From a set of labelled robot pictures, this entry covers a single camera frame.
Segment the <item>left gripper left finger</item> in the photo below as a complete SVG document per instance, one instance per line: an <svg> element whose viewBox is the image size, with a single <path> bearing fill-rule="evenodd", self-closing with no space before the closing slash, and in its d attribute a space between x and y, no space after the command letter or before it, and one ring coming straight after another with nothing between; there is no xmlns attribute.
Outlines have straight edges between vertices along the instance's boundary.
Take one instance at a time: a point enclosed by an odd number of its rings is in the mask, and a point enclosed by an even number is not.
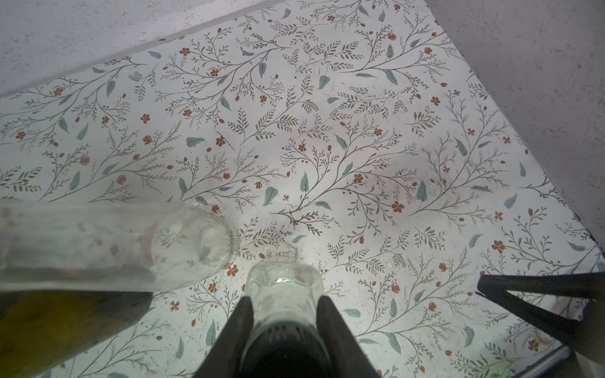
<svg viewBox="0 0 605 378"><path fill-rule="evenodd" d="M254 325L252 301L244 296L237 304L194 378L240 377L244 348Z"/></svg>

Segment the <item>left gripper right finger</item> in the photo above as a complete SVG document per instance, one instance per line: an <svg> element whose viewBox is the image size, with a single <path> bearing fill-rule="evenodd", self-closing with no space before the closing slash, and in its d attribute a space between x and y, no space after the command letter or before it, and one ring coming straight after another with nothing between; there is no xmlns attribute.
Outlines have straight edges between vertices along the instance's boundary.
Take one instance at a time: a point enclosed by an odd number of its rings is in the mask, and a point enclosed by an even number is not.
<svg viewBox="0 0 605 378"><path fill-rule="evenodd" d="M334 302L326 295L318 300L316 326L326 345L332 377L380 377L355 340Z"/></svg>

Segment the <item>clear bottle with red label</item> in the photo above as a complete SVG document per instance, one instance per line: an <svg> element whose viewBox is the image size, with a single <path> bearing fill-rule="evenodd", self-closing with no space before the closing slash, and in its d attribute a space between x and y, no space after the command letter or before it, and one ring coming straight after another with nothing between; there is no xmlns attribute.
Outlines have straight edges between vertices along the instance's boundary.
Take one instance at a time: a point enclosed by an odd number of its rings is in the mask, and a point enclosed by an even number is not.
<svg viewBox="0 0 605 378"><path fill-rule="evenodd" d="M264 261L247 277L254 325L240 363L242 377L330 377L316 326L324 294L320 273L299 263Z"/></svg>

